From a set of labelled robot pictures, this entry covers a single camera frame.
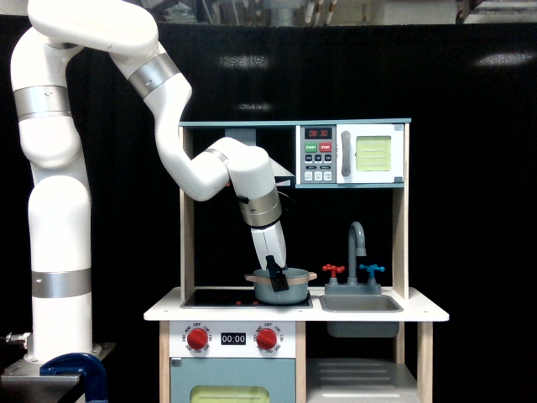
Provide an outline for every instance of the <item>wooden leg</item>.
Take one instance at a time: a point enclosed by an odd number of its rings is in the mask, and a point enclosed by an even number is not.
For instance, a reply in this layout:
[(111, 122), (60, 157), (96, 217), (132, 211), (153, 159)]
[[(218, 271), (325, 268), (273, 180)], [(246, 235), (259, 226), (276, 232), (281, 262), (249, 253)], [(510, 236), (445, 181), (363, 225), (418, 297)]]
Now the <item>wooden leg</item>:
[(394, 358), (396, 364), (404, 364), (404, 322), (399, 323), (399, 333), (394, 338)]
[(418, 398), (433, 401), (433, 323), (418, 322)]
[(159, 324), (159, 403), (169, 403), (169, 322)]
[(296, 403), (305, 403), (305, 322), (296, 323)]

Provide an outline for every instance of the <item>digital display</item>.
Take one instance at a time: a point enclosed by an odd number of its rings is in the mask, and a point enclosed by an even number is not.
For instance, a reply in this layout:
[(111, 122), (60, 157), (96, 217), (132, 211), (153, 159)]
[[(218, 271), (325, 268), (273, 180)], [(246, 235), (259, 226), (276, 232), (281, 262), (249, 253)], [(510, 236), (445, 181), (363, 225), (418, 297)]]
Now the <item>digital display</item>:
[(306, 140), (324, 140), (332, 138), (332, 128), (305, 128), (304, 133)]
[(222, 333), (222, 346), (245, 346), (246, 333)]

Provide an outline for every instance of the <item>stovetop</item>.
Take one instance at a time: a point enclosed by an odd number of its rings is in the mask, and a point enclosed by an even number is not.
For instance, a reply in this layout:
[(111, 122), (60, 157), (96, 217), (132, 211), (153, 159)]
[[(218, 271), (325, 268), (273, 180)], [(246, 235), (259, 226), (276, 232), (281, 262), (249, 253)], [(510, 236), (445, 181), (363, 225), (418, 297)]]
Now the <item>stovetop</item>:
[(181, 308), (311, 308), (311, 297), (292, 305), (271, 305), (258, 301), (253, 290), (195, 290)]

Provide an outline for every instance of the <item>faucet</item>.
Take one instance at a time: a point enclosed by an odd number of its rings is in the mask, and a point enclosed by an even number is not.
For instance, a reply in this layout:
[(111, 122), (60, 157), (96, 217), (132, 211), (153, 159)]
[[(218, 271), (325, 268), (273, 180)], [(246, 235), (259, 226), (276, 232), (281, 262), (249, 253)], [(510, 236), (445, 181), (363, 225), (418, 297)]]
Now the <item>faucet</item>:
[(367, 283), (358, 284), (357, 256), (367, 256), (367, 254), (366, 237), (363, 233), (362, 224), (355, 221), (349, 228), (349, 276), (347, 283), (339, 284), (336, 278), (336, 273), (342, 273), (345, 270), (344, 266), (337, 267), (332, 264), (326, 264), (322, 267), (323, 271), (331, 271), (330, 281), (325, 285), (327, 295), (380, 295), (381, 289), (380, 285), (375, 281), (375, 271), (384, 271), (384, 267), (378, 267), (376, 264), (371, 266), (360, 264), (360, 269), (369, 273), (369, 279)]
[(355, 221), (349, 228), (349, 276), (348, 285), (357, 285), (358, 279), (356, 274), (356, 257), (367, 256), (366, 254), (366, 236), (363, 233), (362, 224)]

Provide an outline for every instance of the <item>gray pot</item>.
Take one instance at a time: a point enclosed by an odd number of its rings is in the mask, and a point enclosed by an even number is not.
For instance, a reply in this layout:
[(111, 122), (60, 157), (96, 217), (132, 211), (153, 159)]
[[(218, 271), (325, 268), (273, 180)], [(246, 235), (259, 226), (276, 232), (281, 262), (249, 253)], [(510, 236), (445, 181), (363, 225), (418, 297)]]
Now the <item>gray pot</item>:
[(268, 270), (255, 270), (252, 275), (245, 275), (247, 281), (254, 283), (255, 297), (261, 302), (275, 305), (290, 305), (302, 302), (308, 296), (308, 281), (316, 279), (316, 273), (302, 269), (284, 270), (289, 289), (274, 292), (270, 283)]

